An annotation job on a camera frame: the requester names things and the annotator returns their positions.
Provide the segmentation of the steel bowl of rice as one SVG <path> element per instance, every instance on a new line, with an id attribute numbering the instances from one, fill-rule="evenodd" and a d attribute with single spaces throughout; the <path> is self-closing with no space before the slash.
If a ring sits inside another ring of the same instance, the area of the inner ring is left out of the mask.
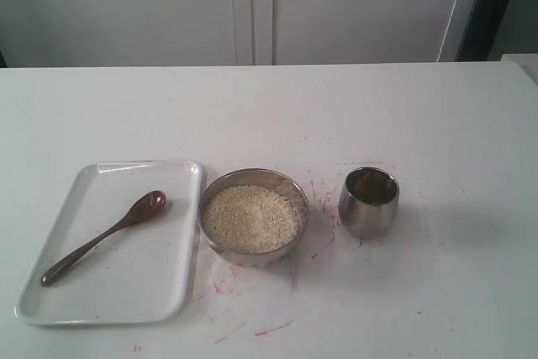
<path id="1" fill-rule="evenodd" d="M 303 189 L 292 178 L 263 168 L 219 177 L 204 191 L 198 209 L 209 246 L 240 267 L 265 266 L 291 254 L 308 221 Z"/>

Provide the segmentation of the brown wooden spoon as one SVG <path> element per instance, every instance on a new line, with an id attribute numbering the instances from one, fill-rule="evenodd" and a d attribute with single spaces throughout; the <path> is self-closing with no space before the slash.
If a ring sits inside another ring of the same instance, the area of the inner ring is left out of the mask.
<path id="1" fill-rule="evenodd" d="M 82 259 L 91 249 L 109 236 L 124 230 L 131 226 L 142 224 L 149 220 L 157 218 L 164 212 L 166 206 L 166 195 L 161 190 L 154 190 L 136 201 L 125 216 L 109 229 L 97 235 L 84 245 L 81 245 L 68 255 L 64 256 L 52 267 L 43 273 L 40 278 L 42 287 L 49 287 L 59 281 L 69 269 Z"/>

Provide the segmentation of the white cabinet behind table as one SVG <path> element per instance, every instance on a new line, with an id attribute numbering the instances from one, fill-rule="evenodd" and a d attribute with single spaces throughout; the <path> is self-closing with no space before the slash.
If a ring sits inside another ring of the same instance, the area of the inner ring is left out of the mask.
<path id="1" fill-rule="evenodd" d="M 476 0 L 1 0 L 12 67 L 454 61 Z"/>

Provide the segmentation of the stainless steel cup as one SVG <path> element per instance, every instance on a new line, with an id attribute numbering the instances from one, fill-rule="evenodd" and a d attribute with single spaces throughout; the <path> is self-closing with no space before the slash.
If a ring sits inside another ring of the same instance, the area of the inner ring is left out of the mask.
<path id="1" fill-rule="evenodd" d="M 358 239 L 381 237 L 394 225 L 399 194 L 391 174 L 373 166 L 359 167 L 345 177 L 338 202 L 340 222 Z"/>

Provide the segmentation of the white rectangular plastic tray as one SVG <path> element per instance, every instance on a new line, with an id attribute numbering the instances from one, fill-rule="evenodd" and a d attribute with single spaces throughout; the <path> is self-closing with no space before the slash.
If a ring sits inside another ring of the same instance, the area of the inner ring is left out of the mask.
<path id="1" fill-rule="evenodd" d="M 15 308 L 28 325 L 123 325 L 172 317 L 190 299 L 205 181 L 194 161 L 127 161 L 76 175 Z M 107 231 L 143 195 L 161 190 L 156 219 L 108 236 L 49 287 L 47 269 Z"/>

